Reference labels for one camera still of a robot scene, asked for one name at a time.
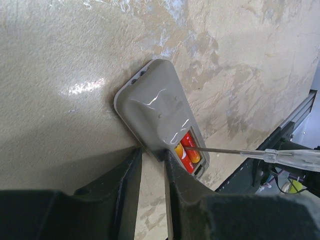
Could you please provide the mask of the small screwdriver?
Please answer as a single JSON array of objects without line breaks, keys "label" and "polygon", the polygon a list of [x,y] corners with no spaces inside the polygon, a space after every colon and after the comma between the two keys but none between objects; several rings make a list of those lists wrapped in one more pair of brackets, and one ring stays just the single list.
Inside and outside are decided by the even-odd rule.
[{"label": "small screwdriver", "polygon": [[200,152],[240,155],[247,158],[263,160],[269,164],[280,164],[300,170],[320,172],[320,151],[312,149],[294,150],[231,150],[219,148],[195,147]]}]

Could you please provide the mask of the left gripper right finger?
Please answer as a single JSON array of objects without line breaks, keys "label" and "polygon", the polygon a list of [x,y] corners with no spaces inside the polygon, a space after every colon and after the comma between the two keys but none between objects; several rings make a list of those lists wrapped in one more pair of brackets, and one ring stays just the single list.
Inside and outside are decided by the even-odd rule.
[{"label": "left gripper right finger", "polygon": [[301,195],[219,194],[163,152],[170,240],[317,240],[320,211]]}]

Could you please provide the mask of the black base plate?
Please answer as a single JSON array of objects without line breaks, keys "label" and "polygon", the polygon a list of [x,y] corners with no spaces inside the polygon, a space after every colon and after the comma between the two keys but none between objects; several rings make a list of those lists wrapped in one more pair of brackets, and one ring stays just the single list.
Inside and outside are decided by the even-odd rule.
[{"label": "black base plate", "polygon": [[[308,150],[308,147],[290,141],[294,127],[295,123],[290,121],[284,127],[276,128],[257,149]],[[247,158],[215,191],[221,194],[256,193],[262,187],[278,186],[280,177],[283,177],[285,172],[288,173],[289,180],[296,180],[307,191],[320,196],[319,172],[253,158]]]}]

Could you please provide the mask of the red aaa battery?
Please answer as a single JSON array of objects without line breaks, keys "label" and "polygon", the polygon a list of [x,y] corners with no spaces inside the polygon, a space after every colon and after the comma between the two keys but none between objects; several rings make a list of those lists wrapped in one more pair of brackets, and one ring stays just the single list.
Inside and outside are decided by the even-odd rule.
[{"label": "red aaa battery", "polygon": [[179,143],[175,148],[174,148],[176,154],[178,155],[179,159],[181,160],[183,166],[185,167],[186,171],[190,174],[192,174],[194,172],[194,166],[189,158],[189,156],[187,155],[186,150],[184,149],[184,147],[182,146],[181,143]]},{"label": "red aaa battery", "polygon": [[181,139],[181,144],[184,148],[184,150],[186,151],[190,161],[193,164],[198,163],[201,160],[201,155],[199,154],[199,152],[197,150],[195,150],[194,148],[196,147],[195,142],[193,140],[192,135],[187,132],[184,137]]}]

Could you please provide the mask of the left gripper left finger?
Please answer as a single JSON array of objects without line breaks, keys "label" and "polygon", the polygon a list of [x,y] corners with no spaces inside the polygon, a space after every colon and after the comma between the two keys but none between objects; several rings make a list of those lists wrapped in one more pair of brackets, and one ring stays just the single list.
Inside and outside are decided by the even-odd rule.
[{"label": "left gripper left finger", "polygon": [[132,240],[142,175],[142,150],[73,195],[59,190],[3,190],[3,240]]}]

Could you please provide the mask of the white grey remote control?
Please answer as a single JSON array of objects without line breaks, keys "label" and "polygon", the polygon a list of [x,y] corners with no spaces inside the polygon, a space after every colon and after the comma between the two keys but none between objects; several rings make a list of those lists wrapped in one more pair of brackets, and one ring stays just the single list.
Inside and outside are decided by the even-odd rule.
[{"label": "white grey remote control", "polygon": [[148,62],[116,93],[113,105],[139,143],[158,161],[164,161],[164,153],[169,150],[197,179],[208,169],[208,153],[201,152],[199,162],[193,163],[181,160],[175,151],[186,134],[190,134],[196,147],[206,145],[175,67],[169,60]]}]

